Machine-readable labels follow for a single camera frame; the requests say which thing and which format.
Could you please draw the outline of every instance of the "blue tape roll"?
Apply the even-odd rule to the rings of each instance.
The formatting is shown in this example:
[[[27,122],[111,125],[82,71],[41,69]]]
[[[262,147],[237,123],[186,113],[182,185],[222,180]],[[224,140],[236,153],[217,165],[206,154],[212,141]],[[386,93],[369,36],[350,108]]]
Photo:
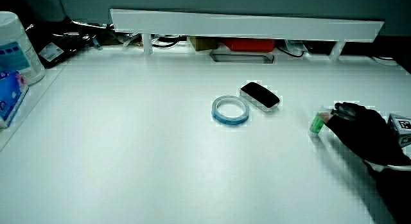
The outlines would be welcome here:
[[[238,117],[226,117],[224,115],[221,115],[219,111],[217,110],[218,104],[222,100],[235,100],[239,104],[243,105],[245,107],[244,113]],[[211,107],[211,115],[213,116],[214,119],[217,121],[226,124],[226,125],[239,125],[242,122],[246,121],[249,118],[250,115],[250,107],[247,104],[247,102],[237,96],[220,96],[219,98],[215,99],[213,102],[213,106]]]

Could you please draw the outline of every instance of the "red box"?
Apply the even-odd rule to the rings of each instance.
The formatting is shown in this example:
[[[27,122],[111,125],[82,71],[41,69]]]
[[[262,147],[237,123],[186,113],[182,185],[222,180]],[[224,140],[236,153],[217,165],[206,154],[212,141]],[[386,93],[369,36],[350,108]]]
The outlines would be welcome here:
[[[222,42],[231,51],[271,52],[275,48],[272,39],[224,38]]]

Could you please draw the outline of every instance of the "white table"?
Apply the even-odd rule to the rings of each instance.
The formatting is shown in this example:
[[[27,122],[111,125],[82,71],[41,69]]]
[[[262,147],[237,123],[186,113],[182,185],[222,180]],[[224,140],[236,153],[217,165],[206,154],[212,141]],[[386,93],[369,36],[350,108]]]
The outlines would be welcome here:
[[[411,115],[409,74],[362,57],[275,55],[74,57],[0,153],[0,223],[393,223],[361,160],[327,128],[320,142],[307,131],[335,101]],[[247,80],[277,91],[279,110],[215,121],[213,100]]]

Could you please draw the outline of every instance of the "black glove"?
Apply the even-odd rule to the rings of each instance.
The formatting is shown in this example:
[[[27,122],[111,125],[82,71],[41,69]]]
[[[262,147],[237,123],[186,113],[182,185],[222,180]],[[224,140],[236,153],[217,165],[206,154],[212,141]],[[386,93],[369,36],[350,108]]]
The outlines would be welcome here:
[[[326,123],[351,151],[380,165],[409,165],[390,127],[375,110],[354,103],[336,103]]]

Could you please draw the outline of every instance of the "small box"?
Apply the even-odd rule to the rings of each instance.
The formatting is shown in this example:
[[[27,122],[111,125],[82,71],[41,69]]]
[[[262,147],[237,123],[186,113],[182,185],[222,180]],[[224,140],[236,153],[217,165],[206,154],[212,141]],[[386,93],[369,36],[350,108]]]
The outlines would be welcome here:
[[[190,41],[196,51],[218,48],[218,40],[213,37],[190,37]]]
[[[27,92],[27,83],[18,71],[0,73],[0,128],[10,126]]]
[[[390,114],[388,125],[396,136],[401,148],[411,144],[411,118]]]

